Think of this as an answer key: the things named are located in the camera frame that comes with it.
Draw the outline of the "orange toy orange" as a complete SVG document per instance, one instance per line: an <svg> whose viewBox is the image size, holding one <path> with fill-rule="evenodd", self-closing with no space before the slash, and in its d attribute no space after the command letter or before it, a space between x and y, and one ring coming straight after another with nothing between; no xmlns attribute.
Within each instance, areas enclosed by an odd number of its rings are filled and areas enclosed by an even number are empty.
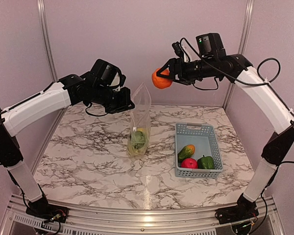
<svg viewBox="0 0 294 235"><path fill-rule="evenodd" d="M170 80L170 79L167 79L167 78L162 78L162 77L157 76L156 73L159 70L160 69L157 68L156 71L151 76L151 79L152 79L152 82L153 82L154 86L159 88L159 89L165 89L165 88L170 87L172 85L173 81Z"/></svg>

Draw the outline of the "yellow toy lemon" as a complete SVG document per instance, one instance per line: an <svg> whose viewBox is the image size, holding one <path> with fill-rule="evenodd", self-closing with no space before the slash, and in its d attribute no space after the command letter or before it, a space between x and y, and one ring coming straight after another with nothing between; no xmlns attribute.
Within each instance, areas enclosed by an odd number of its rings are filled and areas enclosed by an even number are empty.
<svg viewBox="0 0 294 235"><path fill-rule="evenodd" d="M142 133L147 133L147 130L145 128L137 128L137 131L140 131Z"/></svg>

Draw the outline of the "green toy cabbage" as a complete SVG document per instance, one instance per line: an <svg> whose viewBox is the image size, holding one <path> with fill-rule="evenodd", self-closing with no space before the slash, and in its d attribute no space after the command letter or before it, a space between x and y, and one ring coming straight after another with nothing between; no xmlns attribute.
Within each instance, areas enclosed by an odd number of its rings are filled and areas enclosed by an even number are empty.
<svg viewBox="0 0 294 235"><path fill-rule="evenodd" d="M146 144L146 135L143 131L135 131L130 135L130 143L134 149L140 149Z"/></svg>

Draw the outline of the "clear zip top bag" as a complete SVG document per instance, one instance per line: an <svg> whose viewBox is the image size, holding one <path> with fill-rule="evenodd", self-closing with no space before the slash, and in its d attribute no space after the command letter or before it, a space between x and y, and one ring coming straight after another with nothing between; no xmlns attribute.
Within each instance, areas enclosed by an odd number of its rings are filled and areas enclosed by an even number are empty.
<svg viewBox="0 0 294 235"><path fill-rule="evenodd" d="M145 128L147 130L146 144L144 147L148 147L150 130L151 130L151 120L150 120L150 108L151 108L151 96L144 83L142 83L131 97L135 108L130 111L130 133L127 141L127 145L130 143L130 135L132 132L137 131L137 128Z"/></svg>

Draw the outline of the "grey plastic basket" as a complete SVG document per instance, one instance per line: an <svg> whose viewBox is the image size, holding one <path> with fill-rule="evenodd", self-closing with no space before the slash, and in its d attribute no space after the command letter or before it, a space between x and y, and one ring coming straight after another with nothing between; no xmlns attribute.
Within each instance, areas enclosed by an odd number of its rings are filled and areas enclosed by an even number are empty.
<svg viewBox="0 0 294 235"><path fill-rule="evenodd" d="M213 169L184 168L178 162L178 151L187 144L195 146L194 160L211 156ZM223 163L214 127L208 124L177 123L175 125L175 175L186 178L215 179L223 171Z"/></svg>

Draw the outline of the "yellow toy banana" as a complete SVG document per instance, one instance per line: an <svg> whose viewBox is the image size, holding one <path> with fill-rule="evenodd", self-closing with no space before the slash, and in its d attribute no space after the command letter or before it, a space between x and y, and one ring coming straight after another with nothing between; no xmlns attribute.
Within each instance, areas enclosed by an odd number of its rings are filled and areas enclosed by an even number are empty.
<svg viewBox="0 0 294 235"><path fill-rule="evenodd" d="M142 156L146 152L146 147L135 149L132 145L127 146L127 153L129 156Z"/></svg>

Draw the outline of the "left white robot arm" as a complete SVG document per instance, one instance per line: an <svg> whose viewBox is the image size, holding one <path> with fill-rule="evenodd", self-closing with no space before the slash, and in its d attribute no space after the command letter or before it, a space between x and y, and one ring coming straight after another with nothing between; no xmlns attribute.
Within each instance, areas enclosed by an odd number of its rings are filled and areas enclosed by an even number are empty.
<svg viewBox="0 0 294 235"><path fill-rule="evenodd" d="M130 89L123 86L120 76L117 86L90 85L85 77L71 74L51 83L43 91L5 109L0 108L0 165L29 200L26 212L40 218L57 213L65 215L66 208L48 203L35 181L20 151L16 136L35 121L55 111L83 102L87 107L99 104L107 114L120 113L135 107Z"/></svg>

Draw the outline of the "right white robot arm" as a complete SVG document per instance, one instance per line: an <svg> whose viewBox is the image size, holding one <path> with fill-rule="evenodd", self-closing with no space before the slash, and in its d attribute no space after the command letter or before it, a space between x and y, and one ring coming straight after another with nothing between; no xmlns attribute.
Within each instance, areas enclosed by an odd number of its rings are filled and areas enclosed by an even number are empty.
<svg viewBox="0 0 294 235"><path fill-rule="evenodd" d="M153 80L183 85L193 85L195 81L208 77L226 77L240 87L260 108L274 129L263 149L256 171L237 204L216 211L216 219L220 224L225 224L252 217L256 210L256 200L273 182L294 142L294 113L274 92L270 82L261 78L253 65L240 54L203 56L192 62L172 58L152 74Z"/></svg>

